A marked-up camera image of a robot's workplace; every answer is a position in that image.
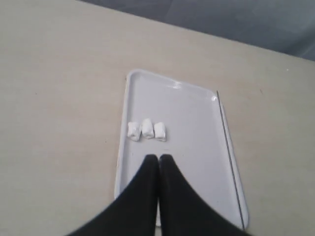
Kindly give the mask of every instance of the marshmallow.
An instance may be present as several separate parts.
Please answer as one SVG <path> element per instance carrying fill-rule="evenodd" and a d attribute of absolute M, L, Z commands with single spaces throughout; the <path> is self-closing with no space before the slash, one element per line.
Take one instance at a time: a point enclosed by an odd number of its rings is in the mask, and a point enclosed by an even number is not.
<path fill-rule="evenodd" d="M 157 140 L 165 142 L 166 141 L 166 131 L 164 123 L 156 123 L 154 125 L 154 133 Z"/>
<path fill-rule="evenodd" d="M 142 121 L 142 136 L 146 139 L 154 138 L 153 125 L 149 118 Z"/>
<path fill-rule="evenodd" d="M 137 142 L 140 139 L 140 135 L 141 135 L 141 125 L 138 124 L 137 122 L 129 122 L 127 137 Z"/>

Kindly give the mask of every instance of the gray floor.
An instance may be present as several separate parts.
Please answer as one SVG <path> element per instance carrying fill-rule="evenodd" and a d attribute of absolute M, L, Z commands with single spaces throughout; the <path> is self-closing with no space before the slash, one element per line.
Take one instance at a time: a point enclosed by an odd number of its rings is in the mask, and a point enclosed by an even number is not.
<path fill-rule="evenodd" d="M 83 0 L 315 60 L 315 0 Z"/>

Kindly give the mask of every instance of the table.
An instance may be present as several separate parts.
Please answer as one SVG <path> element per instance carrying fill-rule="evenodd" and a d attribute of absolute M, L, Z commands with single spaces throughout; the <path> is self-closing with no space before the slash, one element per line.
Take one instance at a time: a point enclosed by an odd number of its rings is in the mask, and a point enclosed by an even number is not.
<path fill-rule="evenodd" d="M 69 0 L 0 8 L 0 235 L 65 235 L 113 200 L 126 74 L 219 90 L 257 236 L 315 226 L 315 63 Z"/>

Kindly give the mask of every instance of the plastic tray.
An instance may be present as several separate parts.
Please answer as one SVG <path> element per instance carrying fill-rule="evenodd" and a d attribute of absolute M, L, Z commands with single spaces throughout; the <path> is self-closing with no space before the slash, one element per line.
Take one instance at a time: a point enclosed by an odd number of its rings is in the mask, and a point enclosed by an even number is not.
<path fill-rule="evenodd" d="M 131 71 L 126 80 L 115 198 L 133 178 L 146 154 L 171 154 L 208 205 L 241 229 L 243 218 L 246 227 L 248 212 L 224 111 L 222 114 L 231 161 L 216 93 L 148 71 Z M 144 138 L 133 142 L 126 137 L 127 123 L 141 123 L 145 118 L 153 123 L 164 122 L 166 142 Z"/>

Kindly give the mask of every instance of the beige table surface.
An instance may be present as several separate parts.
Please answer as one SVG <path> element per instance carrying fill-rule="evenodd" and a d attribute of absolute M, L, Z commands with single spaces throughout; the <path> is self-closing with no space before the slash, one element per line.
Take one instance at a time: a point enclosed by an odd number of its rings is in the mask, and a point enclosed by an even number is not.
<path fill-rule="evenodd" d="M 62 236 L 113 200 L 134 68 L 220 91 L 248 232 L 314 235 L 314 62 L 74 0 L 0 5 L 0 236 Z"/>

